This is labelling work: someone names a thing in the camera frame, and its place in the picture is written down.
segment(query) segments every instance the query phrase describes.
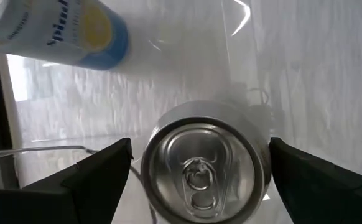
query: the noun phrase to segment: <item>table surface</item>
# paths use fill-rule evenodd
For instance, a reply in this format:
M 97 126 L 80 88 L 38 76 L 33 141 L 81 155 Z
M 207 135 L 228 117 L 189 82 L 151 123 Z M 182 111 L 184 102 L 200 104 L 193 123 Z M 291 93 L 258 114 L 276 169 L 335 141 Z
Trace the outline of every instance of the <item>table surface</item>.
M 166 111 L 186 101 L 217 100 L 241 108 L 266 139 L 279 136 L 362 174 L 362 1 L 104 3 L 130 33 L 118 68 L 96 72 L 0 56 L 19 146 L 101 149 L 129 136 L 138 159 Z M 82 157 L 24 156 L 20 180 L 28 184 Z M 292 223 L 273 183 L 268 196 L 248 223 Z M 130 177 L 113 223 L 149 219 L 142 187 Z

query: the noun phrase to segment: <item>white can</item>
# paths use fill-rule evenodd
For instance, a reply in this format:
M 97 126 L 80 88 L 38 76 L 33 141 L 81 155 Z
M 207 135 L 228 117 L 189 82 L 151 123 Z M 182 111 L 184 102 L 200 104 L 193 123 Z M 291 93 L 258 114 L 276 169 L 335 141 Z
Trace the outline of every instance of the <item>white can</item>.
M 99 0 L 0 0 L 0 52 L 107 70 L 124 57 L 124 21 Z

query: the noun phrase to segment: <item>silver can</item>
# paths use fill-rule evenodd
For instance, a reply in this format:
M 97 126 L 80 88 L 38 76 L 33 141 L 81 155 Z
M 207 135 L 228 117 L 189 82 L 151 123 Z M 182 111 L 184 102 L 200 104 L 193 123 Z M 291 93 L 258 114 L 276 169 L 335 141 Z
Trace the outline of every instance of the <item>silver can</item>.
M 238 110 L 193 101 L 167 112 L 142 158 L 152 206 L 170 223 L 242 223 L 271 179 L 266 141 Z

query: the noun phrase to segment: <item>clear plastic sheet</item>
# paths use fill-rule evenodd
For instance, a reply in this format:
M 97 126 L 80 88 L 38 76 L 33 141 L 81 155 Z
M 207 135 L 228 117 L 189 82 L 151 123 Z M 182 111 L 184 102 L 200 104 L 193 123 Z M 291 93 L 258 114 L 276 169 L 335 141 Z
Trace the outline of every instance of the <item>clear plastic sheet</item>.
M 19 144 L 99 149 L 129 136 L 138 159 L 167 110 L 218 100 L 240 107 L 267 139 L 279 136 L 362 174 L 362 2 L 104 3 L 129 28 L 130 51 L 118 68 L 96 72 L 8 55 L 4 91 Z M 150 220 L 133 181 L 114 223 Z M 248 223 L 292 223 L 274 184 L 268 197 Z

